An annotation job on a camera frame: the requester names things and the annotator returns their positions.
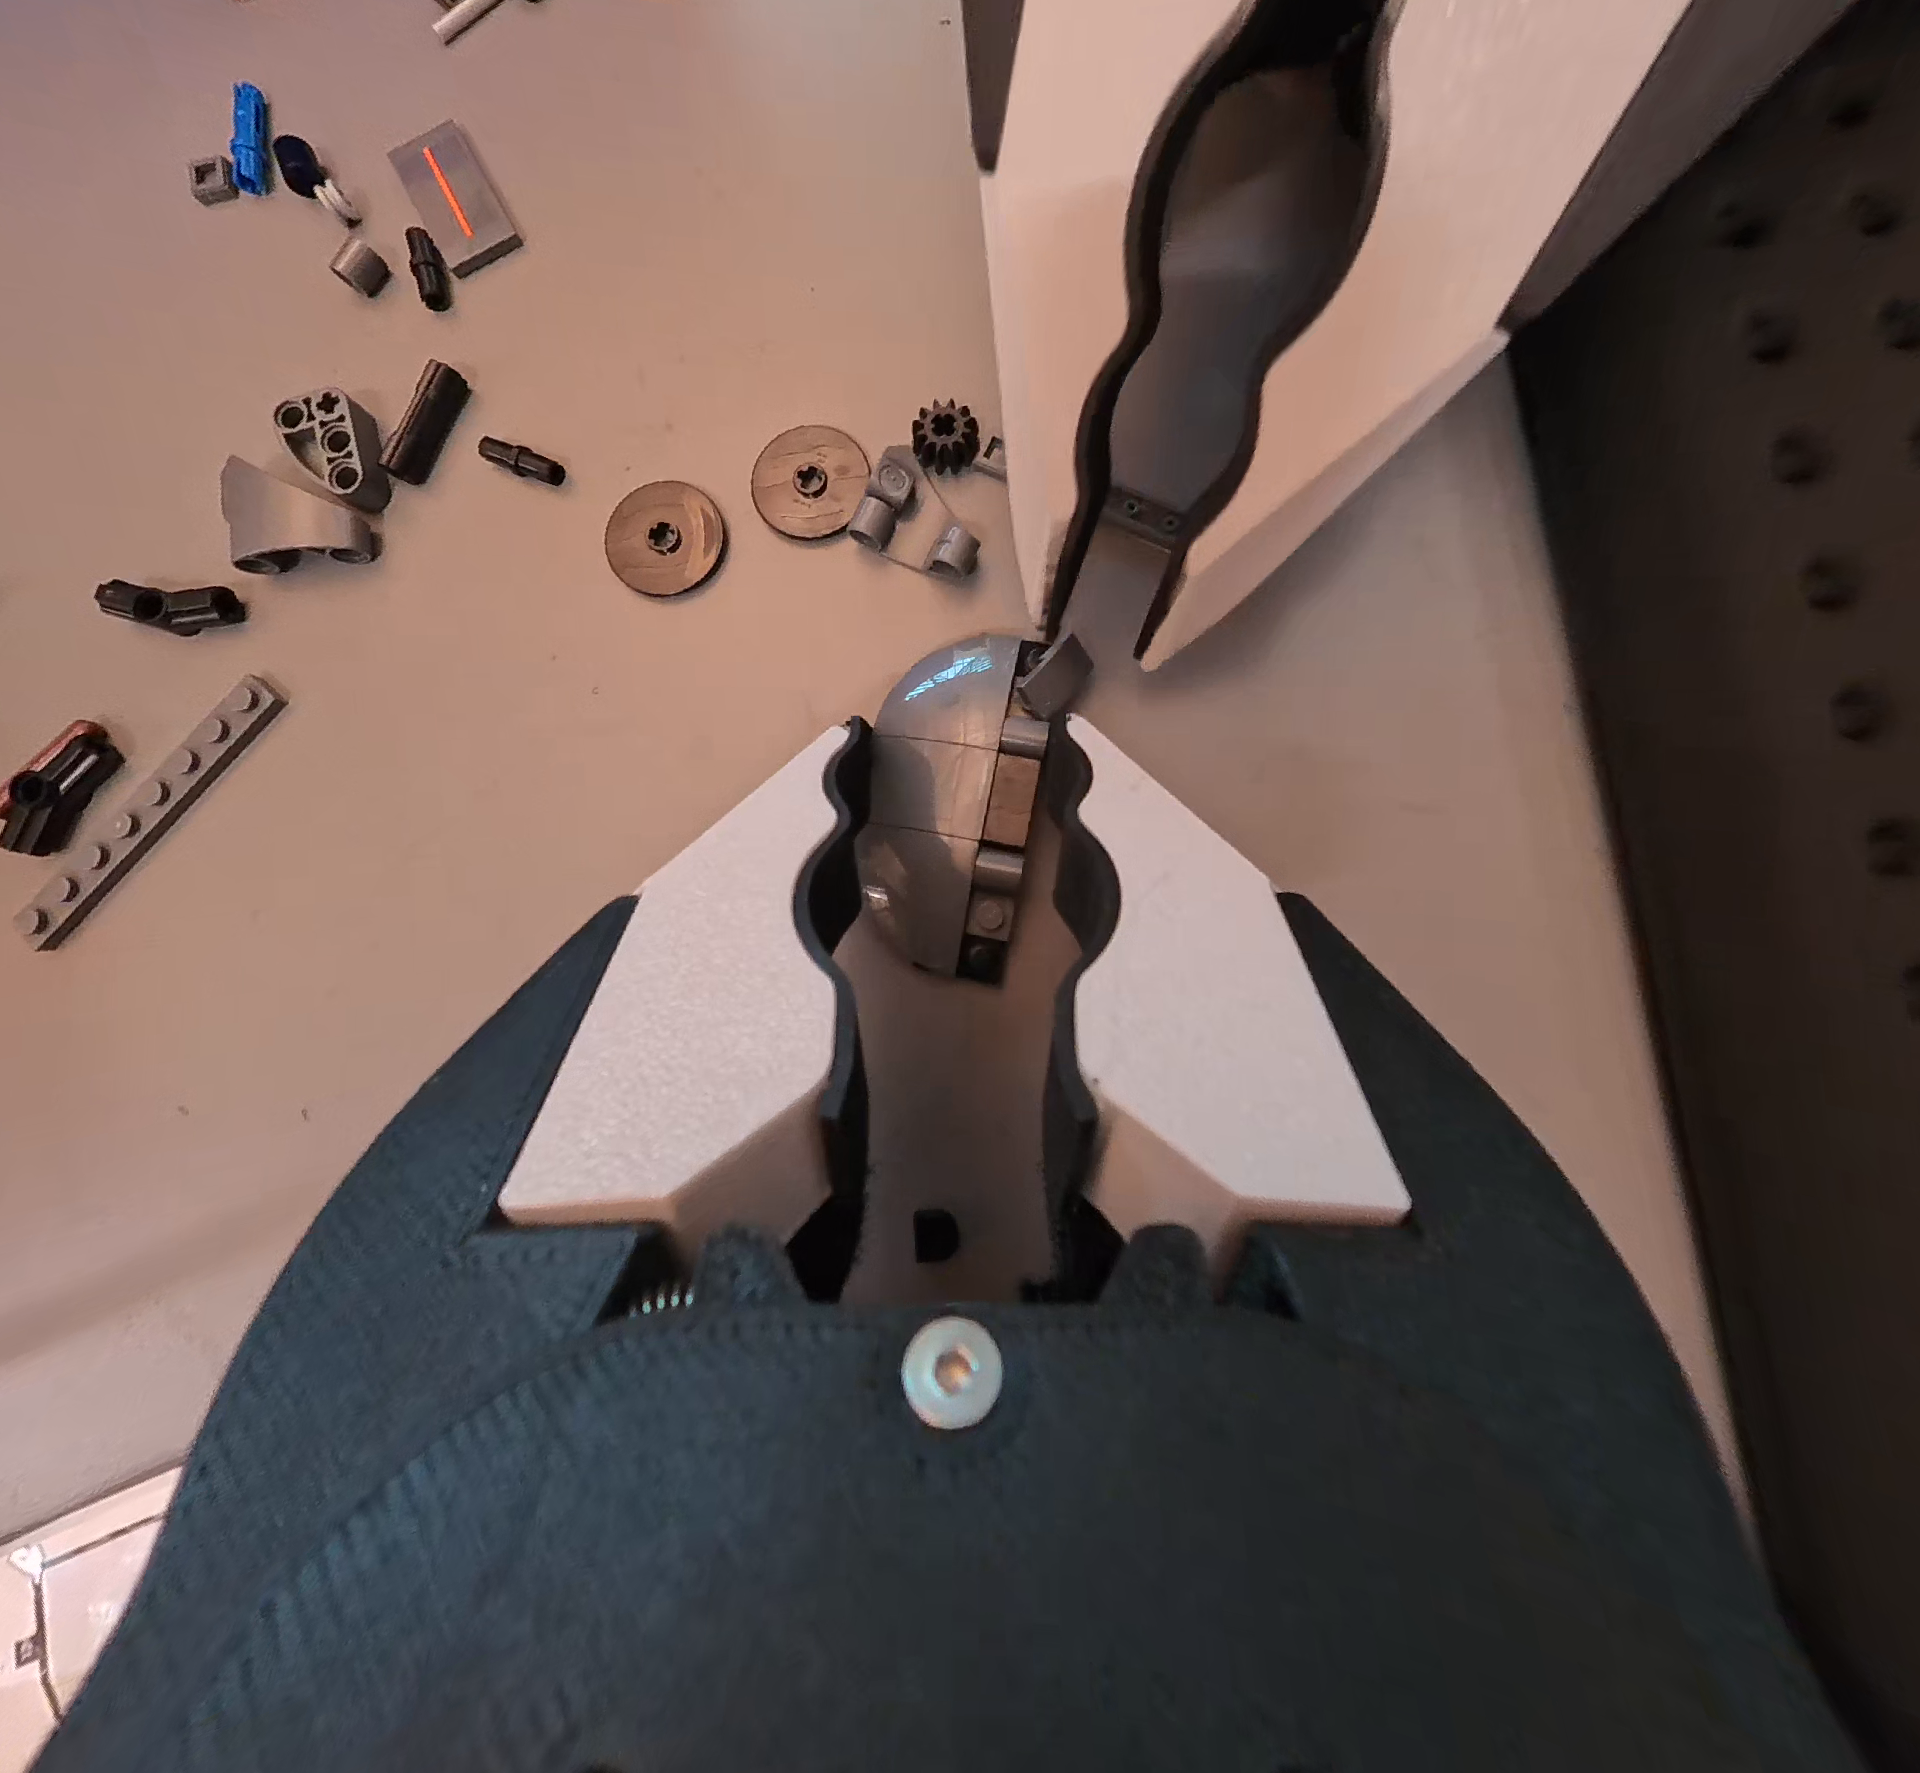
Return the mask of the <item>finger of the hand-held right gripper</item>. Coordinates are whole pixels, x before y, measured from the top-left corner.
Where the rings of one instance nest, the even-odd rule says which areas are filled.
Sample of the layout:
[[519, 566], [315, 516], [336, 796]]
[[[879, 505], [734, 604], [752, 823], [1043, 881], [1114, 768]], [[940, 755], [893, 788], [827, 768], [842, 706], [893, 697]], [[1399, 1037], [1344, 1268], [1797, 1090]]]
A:
[[1138, 663], [1237, 609], [1505, 346], [1505, 308], [1693, 0], [1393, 0], [1354, 269], [1261, 383], [1254, 459]]
[[1058, 632], [1101, 492], [1101, 388], [1151, 333], [1136, 186], [1167, 121], [1258, 0], [1021, 0], [982, 173], [1000, 412], [1032, 630]]

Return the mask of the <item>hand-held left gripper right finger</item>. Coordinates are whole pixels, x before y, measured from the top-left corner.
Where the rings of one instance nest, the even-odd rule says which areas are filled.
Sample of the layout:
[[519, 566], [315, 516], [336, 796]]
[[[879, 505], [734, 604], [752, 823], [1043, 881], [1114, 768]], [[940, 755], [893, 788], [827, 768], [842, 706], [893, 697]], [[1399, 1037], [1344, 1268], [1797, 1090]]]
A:
[[1399, 1228], [1410, 1195], [1272, 881], [1090, 721], [1051, 732], [1076, 961], [1043, 1074], [1043, 1302], [1184, 1228], [1225, 1284], [1250, 1228]]

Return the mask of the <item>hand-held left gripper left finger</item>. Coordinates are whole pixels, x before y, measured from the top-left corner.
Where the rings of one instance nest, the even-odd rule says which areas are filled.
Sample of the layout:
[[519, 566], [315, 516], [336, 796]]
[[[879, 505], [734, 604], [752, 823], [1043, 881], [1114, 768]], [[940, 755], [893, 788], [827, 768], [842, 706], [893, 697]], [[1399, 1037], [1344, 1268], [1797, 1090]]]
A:
[[870, 787], [873, 727], [846, 721], [638, 890], [497, 1201], [512, 1223], [640, 1223], [684, 1257], [753, 1228], [812, 1302], [842, 1295], [870, 1082], [835, 951], [863, 910]]

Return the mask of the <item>dark grey domed lego assembly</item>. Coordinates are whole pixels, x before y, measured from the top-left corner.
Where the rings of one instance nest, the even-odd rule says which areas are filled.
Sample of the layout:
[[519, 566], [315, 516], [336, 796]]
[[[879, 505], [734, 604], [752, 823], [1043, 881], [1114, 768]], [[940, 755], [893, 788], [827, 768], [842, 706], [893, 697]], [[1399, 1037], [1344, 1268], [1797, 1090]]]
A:
[[877, 710], [856, 877], [913, 968], [982, 988], [1005, 976], [1051, 740], [1018, 683], [1040, 660], [1040, 641], [973, 632], [926, 654]]

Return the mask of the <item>round grey lego disc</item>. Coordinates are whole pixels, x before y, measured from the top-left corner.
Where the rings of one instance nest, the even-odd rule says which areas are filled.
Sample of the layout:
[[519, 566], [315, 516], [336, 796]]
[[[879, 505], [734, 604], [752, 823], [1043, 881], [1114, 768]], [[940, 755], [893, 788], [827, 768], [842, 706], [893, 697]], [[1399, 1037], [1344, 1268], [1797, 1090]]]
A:
[[866, 448], [846, 431], [799, 424], [764, 448], [752, 468], [753, 510], [789, 541], [827, 541], [849, 525], [870, 472]]
[[684, 598], [728, 562], [728, 520], [704, 488], [653, 481], [610, 510], [601, 548], [628, 591]]

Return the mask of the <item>long grey studded lego plate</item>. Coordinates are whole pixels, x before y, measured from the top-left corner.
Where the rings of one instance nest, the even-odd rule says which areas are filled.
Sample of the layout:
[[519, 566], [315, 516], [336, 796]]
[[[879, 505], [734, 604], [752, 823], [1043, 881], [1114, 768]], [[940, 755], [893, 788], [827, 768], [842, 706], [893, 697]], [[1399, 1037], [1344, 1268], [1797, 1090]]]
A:
[[58, 860], [45, 886], [11, 915], [23, 946], [63, 946], [287, 706], [275, 678], [240, 677], [158, 771], [138, 779], [121, 806]]

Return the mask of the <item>grey lego tile red stripe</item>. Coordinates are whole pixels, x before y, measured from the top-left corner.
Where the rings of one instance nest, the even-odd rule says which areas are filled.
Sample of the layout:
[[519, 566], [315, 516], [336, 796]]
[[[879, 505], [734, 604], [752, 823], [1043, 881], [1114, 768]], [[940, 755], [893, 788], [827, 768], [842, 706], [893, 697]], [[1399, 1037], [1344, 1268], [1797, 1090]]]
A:
[[447, 120], [399, 143], [390, 149], [390, 164], [455, 277], [472, 277], [524, 248], [524, 234], [460, 121]]

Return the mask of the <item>light grey curved lego panel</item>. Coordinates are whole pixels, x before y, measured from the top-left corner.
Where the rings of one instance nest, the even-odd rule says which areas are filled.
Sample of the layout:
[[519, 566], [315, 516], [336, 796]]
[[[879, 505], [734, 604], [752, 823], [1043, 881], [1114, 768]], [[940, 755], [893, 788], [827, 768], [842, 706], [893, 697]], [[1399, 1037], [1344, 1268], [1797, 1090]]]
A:
[[229, 459], [223, 468], [223, 510], [238, 572], [282, 577], [309, 557], [341, 566], [381, 557], [381, 533], [369, 516], [244, 459]]

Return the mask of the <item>black and red lego connector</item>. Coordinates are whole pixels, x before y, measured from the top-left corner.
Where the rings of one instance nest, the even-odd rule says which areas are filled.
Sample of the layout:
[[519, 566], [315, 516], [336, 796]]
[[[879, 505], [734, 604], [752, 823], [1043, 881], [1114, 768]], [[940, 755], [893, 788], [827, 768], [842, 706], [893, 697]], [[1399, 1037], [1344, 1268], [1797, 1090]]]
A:
[[63, 856], [93, 796], [119, 773], [121, 753], [97, 721], [66, 726], [23, 771], [3, 783], [3, 849]]

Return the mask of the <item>black angled lego connector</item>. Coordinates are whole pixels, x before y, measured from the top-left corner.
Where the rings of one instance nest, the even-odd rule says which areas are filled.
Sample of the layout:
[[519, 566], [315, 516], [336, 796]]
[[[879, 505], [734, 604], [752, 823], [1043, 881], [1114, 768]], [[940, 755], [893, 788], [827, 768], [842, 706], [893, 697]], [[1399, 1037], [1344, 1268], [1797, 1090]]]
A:
[[199, 638], [205, 630], [234, 630], [251, 617], [247, 604], [216, 586], [150, 586], [133, 580], [107, 580], [93, 591], [107, 617], [127, 617], [177, 638]]

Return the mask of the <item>black lego tube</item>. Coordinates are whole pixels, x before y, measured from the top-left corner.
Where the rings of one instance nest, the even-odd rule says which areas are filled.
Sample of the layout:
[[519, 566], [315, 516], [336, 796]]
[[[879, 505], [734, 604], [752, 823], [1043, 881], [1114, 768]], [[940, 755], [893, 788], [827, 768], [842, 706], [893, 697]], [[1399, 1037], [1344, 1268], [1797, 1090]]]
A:
[[381, 448], [381, 468], [399, 486], [428, 486], [447, 454], [459, 419], [469, 408], [469, 379], [431, 358], [418, 369], [417, 394]]

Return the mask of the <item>grey triangular lego liftarm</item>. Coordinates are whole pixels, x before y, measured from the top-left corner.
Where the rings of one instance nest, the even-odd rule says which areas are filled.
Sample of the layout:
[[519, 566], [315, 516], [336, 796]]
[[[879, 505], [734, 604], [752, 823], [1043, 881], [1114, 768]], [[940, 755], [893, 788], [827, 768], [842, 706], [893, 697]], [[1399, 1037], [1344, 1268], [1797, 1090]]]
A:
[[275, 435], [326, 492], [361, 516], [394, 505], [375, 416], [348, 388], [328, 385], [275, 406]]

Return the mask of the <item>dark blue and white lego piece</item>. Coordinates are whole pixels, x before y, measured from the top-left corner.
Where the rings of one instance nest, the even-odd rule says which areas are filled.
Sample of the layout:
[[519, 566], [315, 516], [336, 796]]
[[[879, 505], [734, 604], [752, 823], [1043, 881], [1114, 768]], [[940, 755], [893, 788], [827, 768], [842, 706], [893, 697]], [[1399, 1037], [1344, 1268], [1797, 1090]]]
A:
[[361, 224], [359, 208], [348, 200], [342, 186], [336, 186], [336, 178], [326, 167], [320, 153], [304, 136], [280, 134], [280, 136], [270, 136], [270, 149], [275, 149], [275, 167], [280, 167], [280, 178], [282, 178], [287, 190], [295, 190], [296, 200], [309, 200], [309, 201], [326, 208], [348, 228]]

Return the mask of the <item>sticker sheet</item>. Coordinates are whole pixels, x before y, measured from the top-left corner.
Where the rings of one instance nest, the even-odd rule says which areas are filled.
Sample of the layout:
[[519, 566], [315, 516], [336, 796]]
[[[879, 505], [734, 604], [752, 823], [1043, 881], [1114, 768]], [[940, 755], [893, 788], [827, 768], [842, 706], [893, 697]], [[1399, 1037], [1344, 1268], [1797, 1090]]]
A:
[[3, 1537], [3, 1749], [41, 1738], [119, 1628], [183, 1470]]

